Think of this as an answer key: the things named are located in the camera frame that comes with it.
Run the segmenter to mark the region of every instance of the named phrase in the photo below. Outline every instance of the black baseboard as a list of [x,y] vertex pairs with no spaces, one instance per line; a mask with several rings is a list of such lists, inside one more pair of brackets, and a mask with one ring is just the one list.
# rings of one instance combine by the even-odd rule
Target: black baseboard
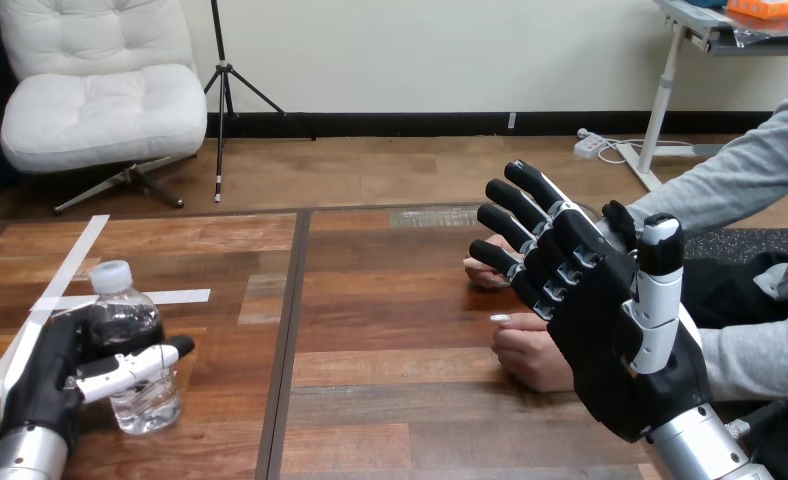
[[[586,128],[601,135],[647,130],[650,112],[523,112],[515,128],[508,113],[292,113],[318,137],[446,137],[474,135],[574,135]],[[669,112],[662,133],[744,133],[771,112]],[[303,132],[278,113],[241,113],[224,124],[228,137],[290,138]],[[207,136],[216,137],[218,114],[208,114]]]

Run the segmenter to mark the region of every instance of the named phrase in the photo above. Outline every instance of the chair leg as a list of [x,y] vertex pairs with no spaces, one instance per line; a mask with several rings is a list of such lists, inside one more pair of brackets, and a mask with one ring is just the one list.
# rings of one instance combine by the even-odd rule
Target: chair leg
[[68,201],[62,203],[61,205],[55,207],[52,211],[56,215],[59,215],[61,212],[64,211],[65,208],[72,207],[73,205],[76,205],[77,203],[82,202],[84,200],[87,200],[87,199],[89,199],[89,198],[91,198],[91,197],[93,197],[95,195],[98,195],[98,194],[108,190],[109,188],[115,186],[115,185],[120,185],[124,181],[125,181],[125,179],[123,178],[123,173],[122,172],[118,173],[117,175],[115,175],[115,176],[109,178],[108,180],[100,183],[96,187],[93,187],[93,188],[85,191],[84,193],[81,193],[80,195],[77,195],[76,197],[71,198],[70,200],[68,200]]
[[53,209],[53,212],[55,212],[56,215],[59,215],[59,214],[61,214],[62,211],[64,211],[65,208],[72,207],[73,205],[76,205],[77,203],[80,203],[80,202],[82,202],[84,200],[87,200],[87,199],[89,199],[89,198],[91,198],[91,197],[93,197],[93,196],[95,196],[95,195],[97,195],[97,194],[99,194],[101,192],[104,192],[104,191],[108,190],[111,187],[114,187],[116,185],[120,185],[121,183],[124,183],[124,182],[125,183],[130,183],[131,181],[136,181],[139,185],[142,185],[145,188],[148,188],[148,189],[150,189],[150,190],[152,190],[154,192],[157,192],[159,194],[159,196],[162,197],[163,200],[167,200],[168,203],[170,203],[172,206],[177,207],[177,208],[182,208],[185,204],[184,204],[184,202],[182,202],[181,199],[173,198],[167,192],[165,192],[164,190],[160,189],[158,187],[158,185],[156,185],[151,179],[147,178],[145,180],[145,182],[149,182],[153,186],[147,185],[145,182],[142,182],[141,179],[146,178],[146,177],[143,176],[143,174],[146,173],[146,172],[149,172],[150,170],[155,170],[156,168],[163,167],[163,166],[168,165],[170,163],[177,162],[179,160],[185,160],[186,158],[191,158],[191,157],[195,157],[195,156],[196,156],[196,154],[194,154],[194,155],[187,155],[187,156],[183,156],[183,157],[171,156],[171,157],[164,157],[164,158],[160,158],[158,160],[152,160],[152,161],[149,161],[149,162],[141,163],[141,164],[138,164],[136,166],[137,167],[137,174],[136,175],[130,175],[130,170],[132,170],[133,168],[136,168],[136,167],[127,167],[124,171],[122,171],[122,172],[118,173],[117,175],[109,178],[108,180],[100,183],[96,187],[93,187],[90,190],[80,194],[79,196],[77,196],[77,197],[75,197],[75,198],[73,198],[71,200],[68,200],[68,201],[62,203],[61,205],[55,207]]
[[132,183],[140,185],[144,189],[148,190],[156,194],[161,200],[172,207],[182,208],[185,206],[185,202],[182,201],[179,197],[174,197],[171,195],[167,190],[158,186],[157,183],[153,181],[152,178],[144,175],[144,172],[141,171],[140,167],[134,166],[128,169],[129,179]]

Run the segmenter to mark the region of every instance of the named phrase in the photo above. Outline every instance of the robotic arm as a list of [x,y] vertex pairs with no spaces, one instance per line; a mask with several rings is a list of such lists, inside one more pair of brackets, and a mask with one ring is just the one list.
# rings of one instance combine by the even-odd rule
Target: robotic arm
[[0,479],[61,478],[75,448],[82,405],[123,391],[194,349],[189,337],[179,336],[96,359],[86,312],[56,316],[30,345],[28,361],[3,400]]
[[486,195],[478,220],[524,255],[523,263],[477,240],[471,256],[506,274],[549,322],[589,412],[628,442],[645,439],[666,479],[770,480],[749,463],[708,402],[699,335],[680,304],[683,233],[667,214],[645,220],[637,251],[609,245],[578,205],[520,160]]

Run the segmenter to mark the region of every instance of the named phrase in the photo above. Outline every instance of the bottle cap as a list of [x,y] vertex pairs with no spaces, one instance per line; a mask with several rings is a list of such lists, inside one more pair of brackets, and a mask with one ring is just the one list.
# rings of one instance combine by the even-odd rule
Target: bottle cap
[[112,294],[132,288],[132,271],[123,260],[101,263],[91,272],[91,285],[99,294]]

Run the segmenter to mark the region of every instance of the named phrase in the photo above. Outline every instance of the wooden table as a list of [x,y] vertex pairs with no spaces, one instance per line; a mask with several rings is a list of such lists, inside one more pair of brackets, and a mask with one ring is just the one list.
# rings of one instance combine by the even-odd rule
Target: wooden table
[[[0,227],[0,356],[86,223]],[[112,217],[65,295],[110,259],[142,291],[211,294],[160,307],[197,343],[180,421],[132,437],[89,407],[65,477],[654,478],[575,395],[500,370],[487,317],[522,306],[470,288],[461,264],[487,234],[475,207]]]

